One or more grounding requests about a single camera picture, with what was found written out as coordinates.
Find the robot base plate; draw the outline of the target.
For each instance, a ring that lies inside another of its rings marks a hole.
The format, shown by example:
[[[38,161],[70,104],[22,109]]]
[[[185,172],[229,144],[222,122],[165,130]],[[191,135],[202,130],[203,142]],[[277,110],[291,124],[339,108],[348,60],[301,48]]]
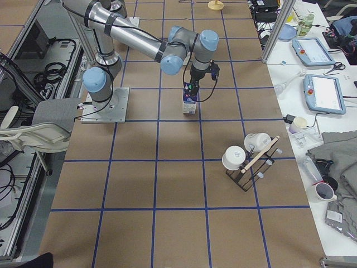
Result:
[[[98,104],[92,102],[83,108],[82,123],[124,123],[126,121],[126,112],[129,99],[129,87],[114,87],[113,96],[109,104],[103,108],[106,103]]]

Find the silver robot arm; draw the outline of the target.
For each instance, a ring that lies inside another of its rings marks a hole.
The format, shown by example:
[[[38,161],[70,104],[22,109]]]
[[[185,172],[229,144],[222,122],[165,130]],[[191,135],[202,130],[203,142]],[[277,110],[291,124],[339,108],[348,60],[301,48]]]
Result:
[[[183,100],[198,102],[199,81],[209,73],[217,82],[220,68],[213,60],[219,37],[215,31],[201,33],[173,26],[167,40],[161,40],[130,22],[124,1],[63,1],[62,6],[83,26],[93,30],[97,62],[120,66],[113,40],[138,50],[160,64],[167,75],[176,75],[191,61],[190,81],[184,82]]]

